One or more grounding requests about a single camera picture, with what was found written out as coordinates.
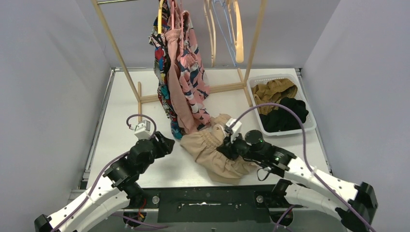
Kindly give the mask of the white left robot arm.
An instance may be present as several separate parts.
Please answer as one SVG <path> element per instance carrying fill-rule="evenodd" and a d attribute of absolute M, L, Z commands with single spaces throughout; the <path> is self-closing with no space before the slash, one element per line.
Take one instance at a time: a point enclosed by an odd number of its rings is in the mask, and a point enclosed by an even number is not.
<path fill-rule="evenodd" d="M 116 211 L 138 206 L 144 192 L 137 180 L 159 158 L 172 153 L 173 139 L 155 132 L 139 139 L 129 151 L 110 161 L 92 186 L 65 207 L 34 221 L 37 232 L 88 232 Z"/>

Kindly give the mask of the beige shorts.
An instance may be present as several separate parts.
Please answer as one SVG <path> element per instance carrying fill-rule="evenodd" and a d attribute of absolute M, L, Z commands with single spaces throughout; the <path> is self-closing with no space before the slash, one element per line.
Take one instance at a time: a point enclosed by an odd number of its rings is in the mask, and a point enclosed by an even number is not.
<path fill-rule="evenodd" d="M 256 171 L 258 166 L 239 157 L 230 160 L 217 151 L 225 138 L 223 127 L 232 119 L 228 114 L 211 117 L 210 128 L 188 135 L 180 140 L 180 145 L 193 157 L 193 160 L 203 166 L 209 178 L 214 182 L 238 185 L 240 180 Z"/>

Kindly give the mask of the blue hanger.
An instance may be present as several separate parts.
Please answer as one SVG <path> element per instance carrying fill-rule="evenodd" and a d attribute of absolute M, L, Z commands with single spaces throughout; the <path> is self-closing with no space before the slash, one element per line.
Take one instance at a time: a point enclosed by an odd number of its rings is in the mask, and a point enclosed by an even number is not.
<path fill-rule="evenodd" d="M 228 49 L 228 53 L 231 57 L 233 66 L 236 68 L 238 66 L 238 63 L 237 63 L 236 58 L 235 58 L 235 56 L 236 56 L 236 50 L 235 50 L 235 47 L 234 47 L 235 38 L 234 38 L 234 34 L 232 32 L 233 25 L 230 22 L 227 1 L 226 0 L 212 0 L 211 4 L 212 4 L 213 10 L 214 10 L 214 13 L 216 14 L 217 24 L 218 24 L 218 27 L 221 31 L 221 34 L 222 34 L 222 36 L 225 40 L 225 43 L 226 43 L 226 46 L 227 46 L 227 49 Z M 226 30 L 223 29 L 221 20 L 219 20 L 219 15 L 218 15 L 218 12 L 217 12 L 218 8 L 221 8 L 221 10 L 223 12 L 224 20 L 222 20 L 222 21 L 226 23 L 226 26 L 227 26 Z"/>

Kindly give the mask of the white plastic basket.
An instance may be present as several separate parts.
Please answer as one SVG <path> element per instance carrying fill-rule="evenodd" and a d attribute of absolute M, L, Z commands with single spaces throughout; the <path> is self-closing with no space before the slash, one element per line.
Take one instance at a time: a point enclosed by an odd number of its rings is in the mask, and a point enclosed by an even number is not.
<path fill-rule="evenodd" d="M 304 124 L 305 131 L 316 128 L 316 121 L 296 77 L 291 74 L 271 74 L 247 80 L 252 105 L 276 103 L 291 109 Z M 297 120 L 277 106 L 261 106 L 254 110 L 261 131 L 266 136 L 301 133 Z"/>

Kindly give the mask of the brown shorts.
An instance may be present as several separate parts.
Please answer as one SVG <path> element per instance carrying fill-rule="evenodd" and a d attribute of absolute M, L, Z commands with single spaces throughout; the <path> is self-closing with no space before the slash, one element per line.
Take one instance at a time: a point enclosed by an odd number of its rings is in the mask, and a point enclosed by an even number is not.
<path fill-rule="evenodd" d="M 256 105 L 262 103 L 279 104 L 284 98 L 294 98 L 298 87 L 288 78 L 274 79 L 266 84 L 257 84 L 251 88 Z"/>

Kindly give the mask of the black shorts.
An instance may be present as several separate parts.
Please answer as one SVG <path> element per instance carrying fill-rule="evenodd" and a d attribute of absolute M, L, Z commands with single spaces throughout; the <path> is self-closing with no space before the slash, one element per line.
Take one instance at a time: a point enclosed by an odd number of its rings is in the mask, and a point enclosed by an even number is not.
<path fill-rule="evenodd" d="M 279 103 L 291 109 L 301 120 L 302 123 L 306 122 L 309 111 L 306 109 L 306 103 L 294 98 L 284 98 Z M 291 131 L 301 129 L 298 121 L 295 117 L 280 107 L 267 106 L 266 109 L 270 112 L 265 114 L 259 114 L 261 123 L 266 132 L 280 132 Z"/>

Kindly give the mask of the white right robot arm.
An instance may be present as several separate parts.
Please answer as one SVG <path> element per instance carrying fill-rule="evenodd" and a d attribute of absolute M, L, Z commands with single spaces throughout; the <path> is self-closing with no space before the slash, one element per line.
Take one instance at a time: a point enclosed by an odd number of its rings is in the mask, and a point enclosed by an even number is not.
<path fill-rule="evenodd" d="M 272 145 L 258 130 L 229 135 L 217 147 L 230 160 L 242 158 L 281 179 L 272 191 L 278 206 L 300 205 L 340 220 L 351 232 L 369 232 L 378 208 L 374 188 L 338 179 L 306 164 L 294 153 Z"/>

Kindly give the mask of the pink shark print shorts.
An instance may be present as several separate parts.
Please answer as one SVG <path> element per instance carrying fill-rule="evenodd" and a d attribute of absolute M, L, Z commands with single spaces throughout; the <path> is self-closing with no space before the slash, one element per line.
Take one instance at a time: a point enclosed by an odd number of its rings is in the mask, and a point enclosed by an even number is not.
<path fill-rule="evenodd" d="M 194 128 L 199 131 L 210 123 L 204 100 L 209 96 L 210 86 L 202 64 L 202 58 L 190 13 L 184 10 L 181 14 L 180 54 L 177 58 L 181 74 L 180 86 L 190 109 Z"/>

